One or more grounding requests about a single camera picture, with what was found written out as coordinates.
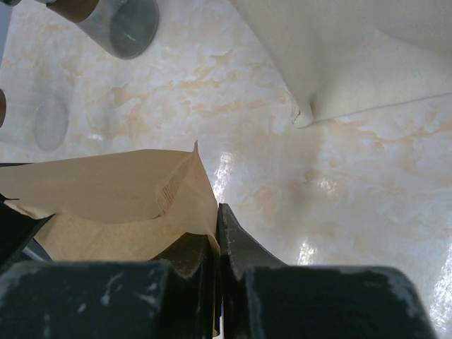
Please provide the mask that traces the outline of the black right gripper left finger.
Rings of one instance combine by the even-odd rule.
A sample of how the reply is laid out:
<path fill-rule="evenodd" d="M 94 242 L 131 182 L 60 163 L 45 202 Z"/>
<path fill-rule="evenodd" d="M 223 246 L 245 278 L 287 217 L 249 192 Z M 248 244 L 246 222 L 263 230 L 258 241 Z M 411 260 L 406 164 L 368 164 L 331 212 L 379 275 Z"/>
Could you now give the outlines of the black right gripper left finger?
<path fill-rule="evenodd" d="M 220 330 L 205 236 L 144 262 L 24 261 L 1 276 L 2 338 L 212 338 Z"/>

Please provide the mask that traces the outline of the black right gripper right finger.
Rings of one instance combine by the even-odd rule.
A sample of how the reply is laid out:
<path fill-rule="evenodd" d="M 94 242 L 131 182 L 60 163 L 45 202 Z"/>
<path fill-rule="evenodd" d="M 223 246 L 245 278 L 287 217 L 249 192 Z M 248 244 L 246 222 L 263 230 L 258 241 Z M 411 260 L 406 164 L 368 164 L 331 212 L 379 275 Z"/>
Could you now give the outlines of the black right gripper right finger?
<path fill-rule="evenodd" d="M 226 338 L 434 338 L 412 282 L 385 266 L 290 266 L 218 208 Z"/>

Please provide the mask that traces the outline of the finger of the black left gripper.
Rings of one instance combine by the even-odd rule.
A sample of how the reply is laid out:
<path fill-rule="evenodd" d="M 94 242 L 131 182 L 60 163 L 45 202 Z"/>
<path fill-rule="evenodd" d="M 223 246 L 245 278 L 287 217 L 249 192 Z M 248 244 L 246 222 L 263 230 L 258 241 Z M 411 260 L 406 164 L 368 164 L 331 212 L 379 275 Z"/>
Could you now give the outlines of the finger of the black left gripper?
<path fill-rule="evenodd" d="M 1 195 L 1 268 L 10 268 L 19 261 L 51 261 L 34 237 L 52 215 L 32 219 L 8 207 L 7 200 Z"/>

